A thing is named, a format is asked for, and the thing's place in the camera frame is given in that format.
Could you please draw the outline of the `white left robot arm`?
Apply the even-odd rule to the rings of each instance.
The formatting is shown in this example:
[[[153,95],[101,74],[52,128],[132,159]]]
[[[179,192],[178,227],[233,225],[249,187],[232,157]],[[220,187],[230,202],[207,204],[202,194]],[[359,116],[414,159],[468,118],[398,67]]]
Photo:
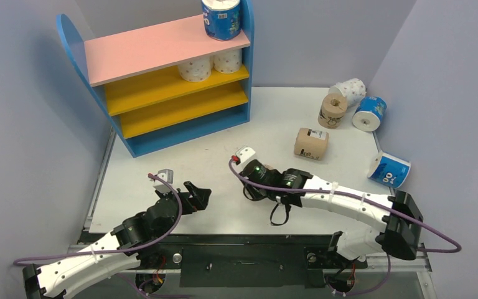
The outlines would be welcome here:
[[[122,224],[71,257],[47,265],[23,268],[27,298],[73,298],[82,290],[121,271],[155,267],[161,259],[158,243],[165,239],[183,215],[203,211],[211,189],[184,182],[185,191],[154,179],[159,199],[144,212]]]

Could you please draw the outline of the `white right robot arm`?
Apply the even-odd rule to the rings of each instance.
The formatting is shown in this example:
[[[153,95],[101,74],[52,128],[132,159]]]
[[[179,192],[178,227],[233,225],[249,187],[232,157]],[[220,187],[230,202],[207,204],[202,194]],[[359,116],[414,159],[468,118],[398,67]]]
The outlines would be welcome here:
[[[333,234],[326,249],[332,265],[378,252],[402,260],[416,258],[423,216],[410,194],[358,191],[299,169],[280,173],[257,159],[235,165],[240,167],[238,179],[253,201],[270,199],[287,212],[293,206],[322,209],[367,225],[362,230]]]

